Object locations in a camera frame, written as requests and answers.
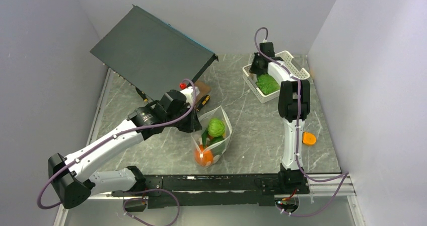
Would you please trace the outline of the dark green avocado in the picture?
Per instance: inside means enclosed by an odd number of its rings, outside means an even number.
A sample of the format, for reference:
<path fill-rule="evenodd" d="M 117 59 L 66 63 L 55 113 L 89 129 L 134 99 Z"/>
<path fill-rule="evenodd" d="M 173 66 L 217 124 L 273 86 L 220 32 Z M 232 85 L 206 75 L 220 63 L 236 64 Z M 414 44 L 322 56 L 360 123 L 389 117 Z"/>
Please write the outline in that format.
<path fill-rule="evenodd" d="M 221 153 L 224 149 L 225 149 L 225 142 L 224 142 L 224 137 L 223 136 L 219 136 L 219 137 L 215 137 L 210 141 L 210 145 L 209 148 L 212 151 L 212 153 L 216 153 L 219 154 Z"/>

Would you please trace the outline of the white plastic basket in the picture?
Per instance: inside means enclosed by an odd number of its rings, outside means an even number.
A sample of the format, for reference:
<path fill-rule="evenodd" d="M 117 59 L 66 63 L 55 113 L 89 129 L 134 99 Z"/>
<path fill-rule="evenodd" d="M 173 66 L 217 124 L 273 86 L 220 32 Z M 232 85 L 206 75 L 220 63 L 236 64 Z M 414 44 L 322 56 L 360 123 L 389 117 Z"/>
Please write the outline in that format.
<path fill-rule="evenodd" d="M 287 68 L 287 70 L 291 72 L 292 76 L 298 77 L 301 80 L 310 78 L 311 75 L 309 72 L 306 55 L 293 56 L 291 53 L 284 50 L 277 53 L 276 57 L 281 58 L 282 60 L 282 61 L 280 60 L 281 65 L 284 65 Z M 274 98 L 277 98 L 279 96 L 279 91 L 275 91 L 273 93 L 270 93 L 269 95 L 265 95 L 261 92 L 258 85 L 256 84 L 257 75 L 249 71 L 250 67 L 251 67 L 251 63 L 242 67 L 243 79 L 245 83 L 249 86 L 250 90 L 255 94 L 259 102 L 261 104 L 264 104 Z"/>

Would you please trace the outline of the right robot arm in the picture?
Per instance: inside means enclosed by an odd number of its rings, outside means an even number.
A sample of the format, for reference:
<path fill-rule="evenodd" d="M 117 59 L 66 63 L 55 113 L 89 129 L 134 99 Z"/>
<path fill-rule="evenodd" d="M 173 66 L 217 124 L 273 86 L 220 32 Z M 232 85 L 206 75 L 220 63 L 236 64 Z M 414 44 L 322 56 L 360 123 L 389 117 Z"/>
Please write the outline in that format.
<path fill-rule="evenodd" d="M 277 109 L 284 122 L 284 153 L 277 186 L 281 192 L 290 193 L 304 182 L 298 150 L 311 109 L 309 74 L 297 69 L 291 61 L 277 57 L 271 42 L 264 41 L 256 48 L 258 51 L 249 72 L 255 77 L 254 84 L 262 95 L 278 94 Z"/>

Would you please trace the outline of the green chili pepper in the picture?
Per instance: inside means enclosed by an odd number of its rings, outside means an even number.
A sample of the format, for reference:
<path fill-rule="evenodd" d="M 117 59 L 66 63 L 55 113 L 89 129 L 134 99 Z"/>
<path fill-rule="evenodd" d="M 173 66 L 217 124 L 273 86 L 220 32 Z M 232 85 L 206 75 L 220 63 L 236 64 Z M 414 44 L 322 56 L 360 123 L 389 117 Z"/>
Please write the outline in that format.
<path fill-rule="evenodd" d="M 206 148 L 207 137 L 208 137 L 208 130 L 206 129 L 201 135 L 201 144 L 204 148 Z"/>

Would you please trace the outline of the green lime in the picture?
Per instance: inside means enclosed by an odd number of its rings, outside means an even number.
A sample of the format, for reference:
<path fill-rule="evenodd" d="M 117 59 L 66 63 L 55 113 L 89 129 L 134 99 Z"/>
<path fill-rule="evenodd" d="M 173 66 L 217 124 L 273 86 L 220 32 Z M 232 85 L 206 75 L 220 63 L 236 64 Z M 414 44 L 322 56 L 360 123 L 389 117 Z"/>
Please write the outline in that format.
<path fill-rule="evenodd" d="M 209 121 L 207 131 L 210 137 L 215 138 L 223 136 L 223 134 L 225 133 L 225 129 L 225 124 L 222 120 L 213 118 Z"/>

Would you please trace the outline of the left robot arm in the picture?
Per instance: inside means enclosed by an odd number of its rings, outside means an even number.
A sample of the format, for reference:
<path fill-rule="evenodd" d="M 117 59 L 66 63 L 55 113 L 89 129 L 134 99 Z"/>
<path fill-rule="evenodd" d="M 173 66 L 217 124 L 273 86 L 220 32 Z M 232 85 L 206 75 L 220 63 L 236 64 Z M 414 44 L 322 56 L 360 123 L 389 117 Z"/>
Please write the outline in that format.
<path fill-rule="evenodd" d="M 186 133 L 201 130 L 195 109 L 198 94 L 198 88 L 170 90 L 160 100 L 136 108 L 116 128 L 85 148 L 67 156 L 52 155 L 48 159 L 48 173 L 59 203 L 71 209 L 104 192 L 140 195 L 146 189 L 146 178 L 137 166 L 104 172 L 99 168 L 126 149 L 162 133 L 166 127 Z"/>

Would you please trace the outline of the orange tangerine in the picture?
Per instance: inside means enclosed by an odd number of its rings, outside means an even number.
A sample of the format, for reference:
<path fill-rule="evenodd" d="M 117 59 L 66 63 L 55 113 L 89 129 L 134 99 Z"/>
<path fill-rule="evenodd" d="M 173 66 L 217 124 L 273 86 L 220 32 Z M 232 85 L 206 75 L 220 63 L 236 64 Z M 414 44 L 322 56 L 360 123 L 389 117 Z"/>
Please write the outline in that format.
<path fill-rule="evenodd" d="M 210 166 L 214 163 L 214 156 L 211 150 L 204 149 L 202 144 L 194 150 L 194 158 L 195 161 L 203 167 Z"/>

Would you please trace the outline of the clear zip top bag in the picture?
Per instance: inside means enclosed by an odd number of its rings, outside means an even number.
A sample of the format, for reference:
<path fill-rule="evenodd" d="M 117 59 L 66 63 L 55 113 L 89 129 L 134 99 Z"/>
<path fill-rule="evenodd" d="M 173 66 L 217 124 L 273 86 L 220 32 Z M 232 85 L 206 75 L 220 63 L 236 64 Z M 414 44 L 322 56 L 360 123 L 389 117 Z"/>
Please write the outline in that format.
<path fill-rule="evenodd" d="M 200 166 L 209 167 L 226 152 L 233 129 L 222 106 L 199 116 L 199 122 L 201 130 L 191 133 L 193 155 Z"/>

